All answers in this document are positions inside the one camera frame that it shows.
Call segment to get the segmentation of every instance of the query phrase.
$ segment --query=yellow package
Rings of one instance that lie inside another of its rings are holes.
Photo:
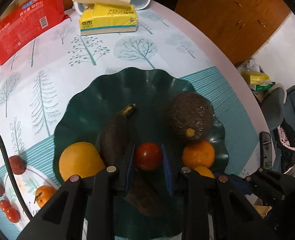
[[[260,85],[264,83],[262,81],[270,79],[267,74],[253,70],[242,71],[241,75],[249,85]]]
[[[114,32],[135,32],[137,14],[134,5],[121,7],[96,3],[80,18],[81,35]]]

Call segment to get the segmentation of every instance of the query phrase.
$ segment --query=chair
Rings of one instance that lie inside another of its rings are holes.
[[[272,170],[278,172],[281,172],[281,150],[276,147],[273,130],[275,130],[285,118],[286,122],[291,125],[295,131],[295,86],[290,87],[286,92],[287,97],[285,104],[283,104],[284,91],[282,88],[277,88],[268,95],[260,105],[275,148],[276,158]]]

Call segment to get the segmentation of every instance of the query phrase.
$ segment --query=black cable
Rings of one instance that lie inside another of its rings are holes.
[[[18,198],[18,201],[20,202],[20,204],[21,204],[21,206],[23,208],[23,211],[27,215],[28,219],[31,220],[33,218],[33,216],[31,214],[31,212],[29,211],[27,205],[25,204],[24,199],[23,199],[23,197],[22,197],[22,195],[20,193],[20,190],[18,189],[16,180],[14,178],[13,171],[11,169],[11,165],[9,164],[9,157],[7,155],[7,152],[6,152],[6,149],[5,149],[5,145],[4,145],[4,142],[2,140],[1,135],[0,135],[0,149],[1,149],[1,153],[2,153],[3,159],[4,159],[6,170],[7,170],[8,175],[9,175],[9,179],[11,181],[11,184],[12,184],[13,188],[14,188],[14,192],[15,192],[17,198]]]

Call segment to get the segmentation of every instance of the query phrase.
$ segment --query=pink table edge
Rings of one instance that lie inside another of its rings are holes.
[[[235,94],[238,96],[244,109],[249,115],[257,134],[262,131],[269,132],[263,113],[250,88],[225,54],[198,28],[174,11],[154,1],[150,2],[149,8],[162,15],[164,19],[171,22],[204,51],[209,59],[220,70],[222,75],[229,82]]]

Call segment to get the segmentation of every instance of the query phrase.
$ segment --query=cherry tomato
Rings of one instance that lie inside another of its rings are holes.
[[[5,210],[6,217],[12,223],[17,223],[20,221],[20,213],[13,207],[9,207]]]
[[[7,200],[1,200],[0,201],[0,208],[1,208],[1,210],[3,211],[3,212],[5,212],[5,210],[7,209],[7,208],[9,208],[11,206],[11,204],[10,204],[10,202],[8,202]]]
[[[152,171],[162,163],[162,150],[155,143],[143,143],[135,151],[134,162],[140,169]]]

